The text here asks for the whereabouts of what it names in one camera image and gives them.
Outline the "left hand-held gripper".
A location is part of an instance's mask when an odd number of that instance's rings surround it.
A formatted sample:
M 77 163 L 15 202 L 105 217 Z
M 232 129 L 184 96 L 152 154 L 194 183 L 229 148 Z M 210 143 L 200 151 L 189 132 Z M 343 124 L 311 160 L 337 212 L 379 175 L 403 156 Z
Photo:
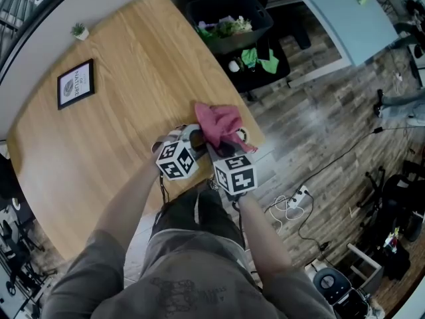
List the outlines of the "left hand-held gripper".
M 188 179 L 199 169 L 190 140 L 179 138 L 185 128 L 176 127 L 152 146 L 152 152 L 157 154 L 156 166 L 169 181 Z

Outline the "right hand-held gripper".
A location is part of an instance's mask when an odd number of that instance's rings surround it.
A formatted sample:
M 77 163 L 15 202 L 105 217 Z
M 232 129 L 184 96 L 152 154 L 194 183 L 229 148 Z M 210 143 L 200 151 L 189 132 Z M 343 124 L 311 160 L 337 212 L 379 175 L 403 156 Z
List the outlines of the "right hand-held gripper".
M 207 143 L 216 182 L 229 195 L 252 191 L 258 186 L 257 171 L 251 154 L 239 144 L 221 142 L 218 149 Z

